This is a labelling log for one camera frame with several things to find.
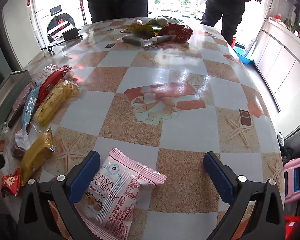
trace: washing machine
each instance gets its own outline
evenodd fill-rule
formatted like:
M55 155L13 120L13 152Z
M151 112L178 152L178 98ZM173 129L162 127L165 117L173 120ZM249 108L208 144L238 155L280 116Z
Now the washing machine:
M30 4L39 44L48 46L64 31L84 25L80 0L30 0Z

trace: yellow snack package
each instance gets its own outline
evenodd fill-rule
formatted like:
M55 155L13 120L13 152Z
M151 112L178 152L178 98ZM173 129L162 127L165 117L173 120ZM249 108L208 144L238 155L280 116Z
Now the yellow snack package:
M66 100L76 95L78 91L79 86L74 81L60 79L35 112L33 120L39 125L47 125Z
M51 128L49 128L35 140L22 158L20 165L22 186L24 186L31 175L52 156L53 152L55 152L53 137Z

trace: blue gripper pad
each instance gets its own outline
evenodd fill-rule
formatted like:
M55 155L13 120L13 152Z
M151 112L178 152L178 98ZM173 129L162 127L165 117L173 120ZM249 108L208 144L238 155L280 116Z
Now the blue gripper pad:
M217 189L222 201L232 205L235 202L232 184L216 161L208 153L203 157L203 166L212 180L213 185Z
M82 199L84 192L89 187L93 176L97 173L100 168L100 155L96 151L90 151L85 159L79 164L72 168L68 174L68 179L73 179L68 188L68 200L70 204L79 202Z

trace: pink plastic stool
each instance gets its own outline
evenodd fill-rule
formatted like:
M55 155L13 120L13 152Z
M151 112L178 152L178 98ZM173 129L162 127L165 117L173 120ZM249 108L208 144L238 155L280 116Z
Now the pink plastic stool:
M285 199L288 204L300 199L300 158L293 159L283 166Z

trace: table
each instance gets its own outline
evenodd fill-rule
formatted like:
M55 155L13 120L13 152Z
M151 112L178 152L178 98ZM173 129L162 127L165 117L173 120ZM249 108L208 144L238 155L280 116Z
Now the table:
M68 173L90 150L104 160L113 147L165 174L162 187L140 194L133 240L205 239L212 232L229 206L203 170L207 151L251 181L275 179L283 201L282 160L269 113L218 31L190 25L194 33L188 42L144 50L119 40L132 21L86 25L82 39L56 46L54 56L42 52L27 66L35 75L48 64L68 64L87 88L52 121L56 152L34 177L49 181ZM251 126L241 124L240 109L249 111ZM8 159L3 174L18 165ZM20 200L5 201L17 220Z

